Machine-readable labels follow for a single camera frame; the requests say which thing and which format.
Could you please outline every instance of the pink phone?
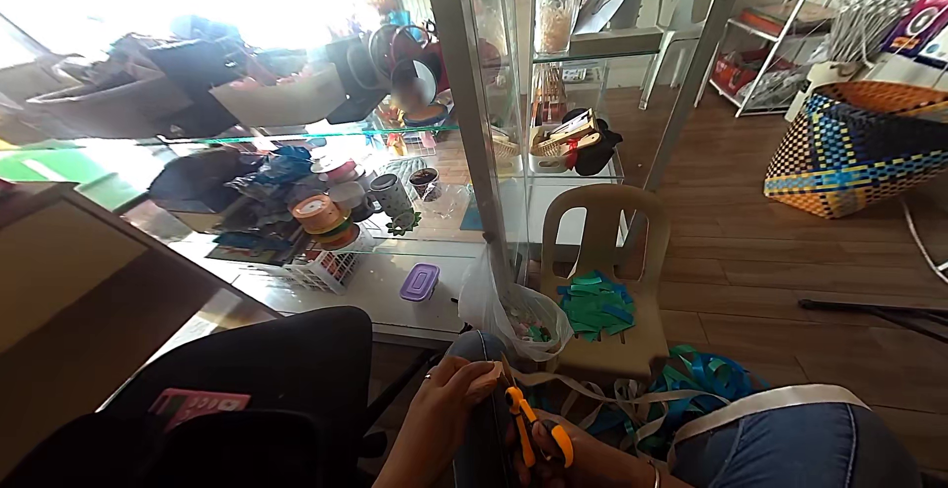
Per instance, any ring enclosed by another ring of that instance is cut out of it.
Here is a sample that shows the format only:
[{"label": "pink phone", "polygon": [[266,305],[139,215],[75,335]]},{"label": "pink phone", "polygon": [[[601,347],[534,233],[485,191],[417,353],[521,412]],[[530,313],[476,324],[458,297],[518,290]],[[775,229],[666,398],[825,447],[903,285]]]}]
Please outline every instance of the pink phone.
[{"label": "pink phone", "polygon": [[167,388],[148,411],[166,421],[168,432],[191,418],[243,410],[248,403],[250,396],[244,394]]}]

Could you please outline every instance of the scissor blade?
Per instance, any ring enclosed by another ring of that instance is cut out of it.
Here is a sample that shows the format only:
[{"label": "scissor blade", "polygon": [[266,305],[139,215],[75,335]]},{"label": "scissor blade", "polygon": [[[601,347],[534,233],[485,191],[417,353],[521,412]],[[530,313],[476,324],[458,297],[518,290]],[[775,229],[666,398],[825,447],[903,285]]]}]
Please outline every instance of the scissor blade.
[{"label": "scissor blade", "polygon": [[514,372],[510,370],[510,363],[507,362],[507,355],[501,353],[501,364],[504,366],[504,379],[507,380],[508,386],[516,386],[516,381],[514,381]]}]

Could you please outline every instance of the plastic bag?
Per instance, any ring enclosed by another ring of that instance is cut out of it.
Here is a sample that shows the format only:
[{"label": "plastic bag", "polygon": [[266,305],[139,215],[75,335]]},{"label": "plastic bag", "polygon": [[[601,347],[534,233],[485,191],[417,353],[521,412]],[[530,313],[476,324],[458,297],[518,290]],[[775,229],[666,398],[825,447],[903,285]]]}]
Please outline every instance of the plastic bag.
[{"label": "plastic bag", "polygon": [[[458,296],[458,314],[474,328],[490,332],[513,348],[520,356],[545,362],[557,356],[573,337],[573,328],[566,313],[546,295],[512,285],[506,305],[501,303],[490,268],[488,247],[484,246],[465,272]],[[515,321],[539,322],[550,333],[548,342],[524,340],[514,331]]]}]

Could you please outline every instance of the green flower decoration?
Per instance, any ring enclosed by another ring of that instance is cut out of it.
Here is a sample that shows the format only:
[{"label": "green flower decoration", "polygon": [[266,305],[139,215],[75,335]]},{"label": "green flower decoration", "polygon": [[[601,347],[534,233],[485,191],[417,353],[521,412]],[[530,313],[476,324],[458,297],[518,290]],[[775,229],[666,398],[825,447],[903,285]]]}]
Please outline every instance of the green flower decoration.
[{"label": "green flower decoration", "polygon": [[392,219],[391,223],[386,223],[389,232],[397,237],[404,237],[406,233],[411,232],[421,221],[421,213],[409,210],[399,214]]}]

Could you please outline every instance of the beige plastic chair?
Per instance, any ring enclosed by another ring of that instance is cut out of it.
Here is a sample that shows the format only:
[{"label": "beige plastic chair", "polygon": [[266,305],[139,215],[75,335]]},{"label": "beige plastic chair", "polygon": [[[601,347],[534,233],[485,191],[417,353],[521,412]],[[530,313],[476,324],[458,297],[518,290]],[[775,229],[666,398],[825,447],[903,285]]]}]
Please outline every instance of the beige plastic chair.
[{"label": "beige plastic chair", "polygon": [[[553,247],[563,214],[571,208],[586,208],[579,256],[569,278],[553,273]],[[646,255],[642,276],[638,280],[616,276],[615,253],[619,230],[619,215],[626,219],[636,210],[648,219]],[[553,365],[585,371],[605,372],[634,379],[647,379],[650,367],[669,356],[669,348],[662,331],[658,312],[658,283],[669,247],[669,218],[655,194],[623,184],[591,184],[579,186],[560,194],[546,211],[543,220],[543,248],[540,257],[540,291],[553,301],[562,296],[559,286],[570,286],[570,278],[599,270],[613,282],[629,290],[635,302],[635,325],[620,334],[600,333],[600,339],[588,342],[573,338]]]}]

